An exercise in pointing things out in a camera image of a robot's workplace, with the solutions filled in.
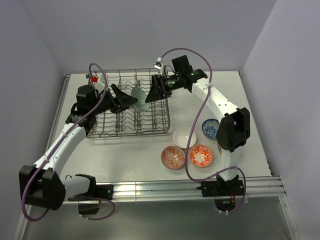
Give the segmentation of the pale green bowl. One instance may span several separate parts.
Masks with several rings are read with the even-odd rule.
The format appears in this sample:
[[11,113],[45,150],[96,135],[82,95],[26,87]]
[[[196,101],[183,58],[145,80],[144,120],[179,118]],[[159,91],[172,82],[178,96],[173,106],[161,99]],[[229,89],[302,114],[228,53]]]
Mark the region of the pale green bowl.
[[131,91],[131,96],[138,100],[137,103],[134,103],[130,106],[136,112],[146,112],[150,108],[150,104],[146,103],[145,100],[147,98],[146,93],[140,88],[133,88]]

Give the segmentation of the orange geometric pattern bowl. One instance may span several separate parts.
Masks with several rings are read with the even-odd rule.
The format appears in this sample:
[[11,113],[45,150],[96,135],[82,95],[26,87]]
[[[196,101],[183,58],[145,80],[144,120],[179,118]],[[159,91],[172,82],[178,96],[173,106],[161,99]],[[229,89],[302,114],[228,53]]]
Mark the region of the orange geometric pattern bowl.
[[160,159],[166,168],[178,170],[185,164],[185,152],[178,146],[167,146],[161,152]]

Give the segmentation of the orange floral pattern bowl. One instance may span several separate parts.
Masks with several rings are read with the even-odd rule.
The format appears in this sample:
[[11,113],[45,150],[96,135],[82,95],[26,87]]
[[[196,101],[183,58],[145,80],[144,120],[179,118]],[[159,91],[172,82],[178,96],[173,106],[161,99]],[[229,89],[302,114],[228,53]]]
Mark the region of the orange floral pattern bowl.
[[196,167],[205,168],[212,163],[214,155],[211,149],[206,145],[197,144],[189,149],[188,158]]

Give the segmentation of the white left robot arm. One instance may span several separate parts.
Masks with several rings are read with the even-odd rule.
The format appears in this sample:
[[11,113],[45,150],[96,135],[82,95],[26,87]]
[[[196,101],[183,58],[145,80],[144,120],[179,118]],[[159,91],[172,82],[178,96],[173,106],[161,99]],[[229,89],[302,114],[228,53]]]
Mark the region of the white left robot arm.
[[62,132],[32,166],[19,171],[21,202],[49,210],[57,210],[64,200],[81,195],[86,200],[96,197],[96,179],[87,174],[76,174],[61,180],[61,171],[76,147],[86,138],[96,116],[106,111],[117,114],[127,110],[138,99],[122,92],[115,84],[112,90],[98,92],[92,85],[80,86],[76,103],[65,121]]

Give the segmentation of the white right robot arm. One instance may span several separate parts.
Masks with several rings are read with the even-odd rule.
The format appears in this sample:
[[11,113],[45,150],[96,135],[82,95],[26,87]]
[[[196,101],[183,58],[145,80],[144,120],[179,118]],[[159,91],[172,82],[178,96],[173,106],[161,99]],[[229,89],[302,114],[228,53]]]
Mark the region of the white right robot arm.
[[216,140],[221,147],[221,162],[216,189],[227,195],[234,188],[232,181],[238,177],[239,152],[251,135],[250,112],[246,107],[239,108],[230,102],[212,85],[212,76],[201,69],[193,69],[186,55],[173,59],[172,65],[173,75],[166,76],[162,58],[157,59],[154,68],[158,73],[151,77],[145,102],[167,99],[174,90],[187,89],[201,99],[204,106],[208,106],[219,122]]

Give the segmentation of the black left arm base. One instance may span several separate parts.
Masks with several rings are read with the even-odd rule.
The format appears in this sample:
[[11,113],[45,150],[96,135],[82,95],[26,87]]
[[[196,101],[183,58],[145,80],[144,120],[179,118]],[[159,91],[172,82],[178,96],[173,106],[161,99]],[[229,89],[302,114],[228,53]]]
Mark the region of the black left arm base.
[[89,201],[95,199],[112,200],[114,193],[113,184],[98,184],[86,193],[77,194],[67,198],[68,201]]

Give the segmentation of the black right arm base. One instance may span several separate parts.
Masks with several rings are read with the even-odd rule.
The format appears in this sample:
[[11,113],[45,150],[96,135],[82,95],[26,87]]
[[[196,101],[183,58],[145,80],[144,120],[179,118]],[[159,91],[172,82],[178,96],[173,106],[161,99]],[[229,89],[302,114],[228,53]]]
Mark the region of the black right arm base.
[[246,190],[238,174],[227,181],[218,175],[216,180],[202,181],[196,189],[201,191],[203,197],[243,196]]

